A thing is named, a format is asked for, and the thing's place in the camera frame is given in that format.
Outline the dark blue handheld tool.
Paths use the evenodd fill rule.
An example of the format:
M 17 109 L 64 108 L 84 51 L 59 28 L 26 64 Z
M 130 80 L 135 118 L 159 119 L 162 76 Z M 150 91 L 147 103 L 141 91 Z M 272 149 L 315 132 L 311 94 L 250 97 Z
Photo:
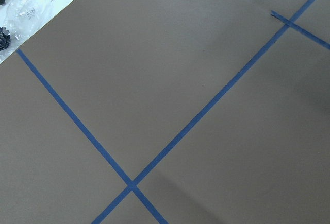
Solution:
M 10 35 L 9 30 L 6 27 L 1 27 L 0 40 L 1 40 L 0 50 L 7 49 L 11 43 L 11 35 Z

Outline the clear plastic bag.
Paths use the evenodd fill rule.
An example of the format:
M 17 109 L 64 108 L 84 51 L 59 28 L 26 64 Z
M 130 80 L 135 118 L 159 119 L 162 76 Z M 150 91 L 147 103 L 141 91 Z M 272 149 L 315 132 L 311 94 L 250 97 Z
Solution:
M 9 30 L 11 43 L 1 50 L 1 62 L 54 17 L 54 0 L 6 0 L 5 6 L 1 27 Z

